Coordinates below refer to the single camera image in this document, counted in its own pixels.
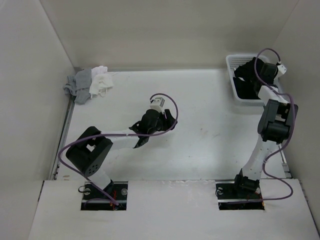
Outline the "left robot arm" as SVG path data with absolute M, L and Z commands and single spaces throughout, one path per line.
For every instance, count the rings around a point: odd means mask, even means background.
M 100 170 L 109 152 L 120 149 L 137 149 L 145 145 L 151 135 L 175 128 L 178 121 L 169 109 L 158 112 L 149 109 L 141 120 L 117 136 L 101 136 L 78 142 L 68 148 L 66 158 L 86 178 L 96 185 L 95 193 L 100 199 L 108 199 L 112 195 L 114 182 L 104 170 Z

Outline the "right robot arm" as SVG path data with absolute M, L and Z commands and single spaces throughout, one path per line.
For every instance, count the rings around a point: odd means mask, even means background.
M 272 64 L 254 57 L 235 69 L 236 80 L 243 79 L 264 104 L 257 126 L 258 140 L 248 162 L 234 179 L 232 192 L 238 198 L 254 193 L 260 186 L 266 163 L 278 152 L 278 146 L 292 137 L 298 106 L 281 93 L 275 78 L 283 73 L 280 62 Z

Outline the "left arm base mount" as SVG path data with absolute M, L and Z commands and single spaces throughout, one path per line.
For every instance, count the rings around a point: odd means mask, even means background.
M 128 181 L 116 181 L 107 187 L 108 194 L 118 202 L 116 205 L 91 183 L 86 182 L 78 188 L 78 192 L 82 194 L 80 209 L 82 211 L 126 211 L 128 188 Z

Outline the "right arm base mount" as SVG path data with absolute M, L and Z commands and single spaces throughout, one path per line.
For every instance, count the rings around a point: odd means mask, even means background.
M 262 199 L 259 187 L 255 192 L 235 190 L 234 183 L 231 181 L 220 181 L 217 182 L 215 186 L 218 208 L 221 211 L 265 210 L 263 201 L 250 202 L 250 200 Z

